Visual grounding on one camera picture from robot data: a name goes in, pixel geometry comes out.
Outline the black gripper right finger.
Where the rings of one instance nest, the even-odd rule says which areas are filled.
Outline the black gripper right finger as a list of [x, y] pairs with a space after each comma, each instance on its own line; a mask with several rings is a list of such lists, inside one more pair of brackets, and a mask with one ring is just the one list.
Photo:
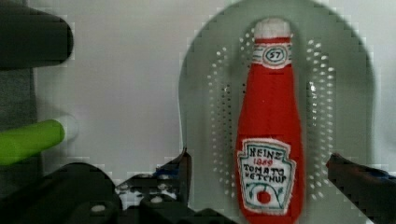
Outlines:
[[374, 224], [395, 224], [396, 183], [389, 173], [338, 153], [326, 162], [328, 179]]

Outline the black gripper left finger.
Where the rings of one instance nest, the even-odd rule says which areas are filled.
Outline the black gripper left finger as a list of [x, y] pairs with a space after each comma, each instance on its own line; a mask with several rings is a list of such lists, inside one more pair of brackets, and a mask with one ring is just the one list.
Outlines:
[[191, 155], [184, 147], [153, 173], [133, 175], [115, 187], [124, 211], [137, 209], [138, 224], [236, 224], [223, 214], [188, 207]]

